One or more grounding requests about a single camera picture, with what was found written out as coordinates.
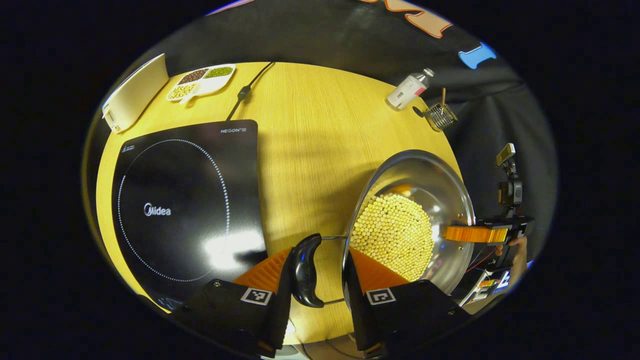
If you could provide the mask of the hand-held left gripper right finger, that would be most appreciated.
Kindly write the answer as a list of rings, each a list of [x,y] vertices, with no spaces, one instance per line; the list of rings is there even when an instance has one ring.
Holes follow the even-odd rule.
[[[366,358],[418,355],[473,319],[429,280],[409,282],[354,248],[346,255],[345,300]]]

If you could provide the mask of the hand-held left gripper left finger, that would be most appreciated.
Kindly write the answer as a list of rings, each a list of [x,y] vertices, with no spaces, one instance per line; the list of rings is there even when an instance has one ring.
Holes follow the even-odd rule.
[[[274,358],[290,316],[291,251],[269,256],[233,281],[209,281],[173,311],[173,320],[228,351]]]

